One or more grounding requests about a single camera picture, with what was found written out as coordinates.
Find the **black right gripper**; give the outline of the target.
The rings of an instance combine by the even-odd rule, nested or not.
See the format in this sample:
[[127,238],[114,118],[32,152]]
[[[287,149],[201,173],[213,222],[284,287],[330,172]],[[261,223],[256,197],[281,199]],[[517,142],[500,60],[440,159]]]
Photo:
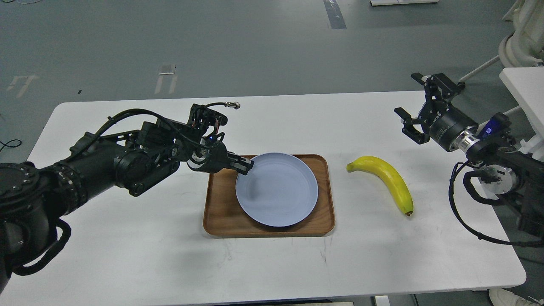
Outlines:
[[414,72],[411,78],[423,85],[425,103],[417,118],[412,118],[402,107],[394,109],[403,123],[402,133],[418,145],[431,138],[447,152],[457,150],[457,137],[465,130],[476,130],[476,122],[451,104],[465,84],[455,83],[444,73],[424,76]]

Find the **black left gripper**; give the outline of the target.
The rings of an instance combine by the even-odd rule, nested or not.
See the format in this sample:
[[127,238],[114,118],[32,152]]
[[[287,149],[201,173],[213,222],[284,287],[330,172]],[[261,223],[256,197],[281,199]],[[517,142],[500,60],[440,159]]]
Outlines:
[[196,172],[217,173],[222,169],[232,169],[243,176],[250,172],[254,164],[252,159],[227,151],[223,143],[207,150],[203,157],[197,157],[195,153],[187,161],[189,169]]

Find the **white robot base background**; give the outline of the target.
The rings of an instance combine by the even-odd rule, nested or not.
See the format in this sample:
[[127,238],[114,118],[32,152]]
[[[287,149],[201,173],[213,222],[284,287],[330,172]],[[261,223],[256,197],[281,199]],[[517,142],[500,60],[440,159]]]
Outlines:
[[517,0],[503,16],[503,21],[513,23],[513,33],[499,43],[496,56],[461,77],[459,83],[465,83],[496,62],[501,62],[505,68],[543,66],[544,2]]

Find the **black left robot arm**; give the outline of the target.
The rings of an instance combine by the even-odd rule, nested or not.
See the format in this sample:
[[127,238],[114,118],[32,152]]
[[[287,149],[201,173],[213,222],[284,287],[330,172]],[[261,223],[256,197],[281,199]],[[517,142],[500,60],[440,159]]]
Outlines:
[[134,108],[85,133],[70,156],[45,168],[2,163],[1,289],[12,274],[42,270],[66,246],[68,215],[114,186],[140,196],[175,173],[181,163],[195,172],[233,169],[246,175],[253,161],[228,151],[220,126],[227,117],[214,103],[192,105],[187,123]]

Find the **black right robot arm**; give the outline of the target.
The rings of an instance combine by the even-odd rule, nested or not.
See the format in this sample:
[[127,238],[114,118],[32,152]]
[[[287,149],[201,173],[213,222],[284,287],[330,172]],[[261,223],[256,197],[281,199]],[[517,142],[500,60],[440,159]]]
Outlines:
[[[451,210],[460,224],[478,239],[516,247],[543,247],[543,162],[515,147],[510,135],[510,120],[503,113],[491,117],[483,129],[456,108],[452,99],[464,89],[443,73],[411,78],[424,88],[425,103],[417,116],[402,107],[394,112],[403,123],[402,133],[418,145],[434,141],[447,152],[460,150],[465,162],[454,165],[448,186]],[[492,207],[509,207],[517,217],[517,228],[532,235],[533,241],[505,241],[482,234],[466,224],[457,210],[454,187],[464,167],[462,182],[468,194],[478,203]]]

